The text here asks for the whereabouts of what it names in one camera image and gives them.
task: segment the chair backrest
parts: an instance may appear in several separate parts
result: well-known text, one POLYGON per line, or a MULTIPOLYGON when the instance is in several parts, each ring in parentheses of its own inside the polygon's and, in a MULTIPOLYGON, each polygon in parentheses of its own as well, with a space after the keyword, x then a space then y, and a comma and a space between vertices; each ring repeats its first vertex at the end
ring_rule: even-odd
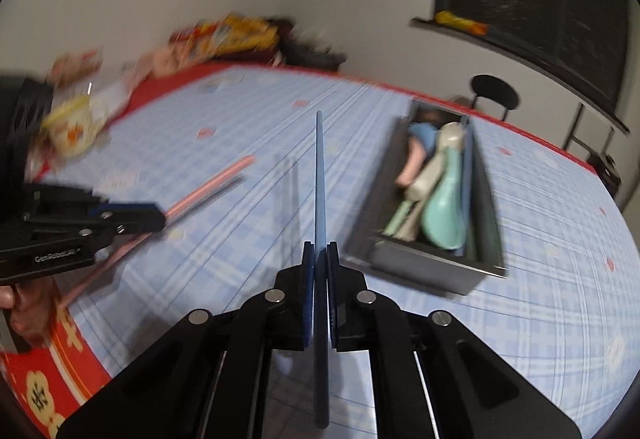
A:
POLYGON ((518 93, 504 80, 488 74, 479 74, 471 79, 471 89, 475 93, 471 108, 476 106, 478 98, 489 98, 504 107, 504 121, 509 111, 517 109, 520 104, 518 93))

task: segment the chopstick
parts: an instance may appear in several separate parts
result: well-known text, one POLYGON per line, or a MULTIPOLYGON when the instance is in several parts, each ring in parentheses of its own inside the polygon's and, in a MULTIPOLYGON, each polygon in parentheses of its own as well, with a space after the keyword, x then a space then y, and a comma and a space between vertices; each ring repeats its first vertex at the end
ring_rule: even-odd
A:
MULTIPOLYGON (((213 176, 206 183, 196 188, 193 192, 191 192, 188 196, 179 200, 176 204, 171 206, 166 212, 166 224, 169 225, 181 215, 186 213, 188 210, 199 204, 204 198, 212 194, 215 190, 220 188, 224 183, 233 179, 236 175, 238 175, 242 170, 247 168, 249 165, 254 164, 255 158, 254 156, 245 156, 239 161, 235 162, 233 165, 224 169, 219 174, 213 176)), ((59 309, 66 309, 73 302, 78 299, 78 297, 84 292, 86 288, 88 288, 99 276, 103 275, 107 272, 108 269, 111 269, 122 257, 127 255, 134 247, 139 245, 141 242, 145 241, 151 233, 144 233, 143 235, 137 236, 135 239, 130 240, 129 242, 125 242, 123 245, 118 247, 108 259, 104 262, 100 263, 97 268, 95 268, 89 275, 84 277, 78 284, 73 286, 66 293, 62 299, 58 302, 59 309)))

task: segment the metal tray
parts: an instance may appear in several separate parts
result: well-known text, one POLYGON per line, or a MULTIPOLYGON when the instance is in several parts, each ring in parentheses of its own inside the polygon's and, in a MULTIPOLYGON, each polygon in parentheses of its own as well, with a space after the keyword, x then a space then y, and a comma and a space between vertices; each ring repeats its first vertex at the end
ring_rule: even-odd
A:
POLYGON ((437 126, 459 122, 462 114, 423 102, 412 103, 409 117, 398 118, 388 147, 351 231, 344 250, 346 259, 367 273, 379 274, 411 287, 436 293, 468 294, 487 275, 506 277, 494 200, 476 138, 472 139, 472 189, 470 235, 475 245, 465 255, 440 249, 421 235, 405 242, 382 234, 383 228, 402 202, 403 192, 395 180, 407 155, 407 128, 424 111, 437 112, 437 126))

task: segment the blue checkered tablecloth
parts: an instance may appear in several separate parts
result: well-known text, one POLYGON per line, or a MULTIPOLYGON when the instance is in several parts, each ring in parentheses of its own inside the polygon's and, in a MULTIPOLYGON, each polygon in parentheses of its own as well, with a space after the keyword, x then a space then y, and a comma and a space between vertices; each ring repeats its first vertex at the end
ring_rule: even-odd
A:
MULTIPOLYGON (((111 141, 49 180, 163 209, 246 154, 242 180, 168 228, 72 307, 115 375, 188 311, 238 308, 299 263, 312 240, 315 112, 324 112, 327 233, 344 242, 397 116, 411 98, 339 77, 233 67, 112 127, 111 141)), ((408 311, 446 309, 591 437, 640 368, 640 259, 598 178, 481 118, 474 128, 494 191, 509 278, 453 299, 367 278, 408 311)), ((86 274, 60 275, 68 289, 86 274)), ((330 358, 332 438, 376 433, 366 353, 330 358)), ((274 357, 264 436, 321 437, 311 425, 311 362, 274 357)))

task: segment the human hand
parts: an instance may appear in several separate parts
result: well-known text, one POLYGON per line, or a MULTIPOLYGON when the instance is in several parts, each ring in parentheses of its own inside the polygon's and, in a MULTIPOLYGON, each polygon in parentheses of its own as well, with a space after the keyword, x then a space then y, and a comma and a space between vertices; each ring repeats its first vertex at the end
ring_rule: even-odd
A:
POLYGON ((0 309, 10 309, 11 327, 31 347, 43 347, 55 311, 55 284, 50 276, 0 286, 0 309))

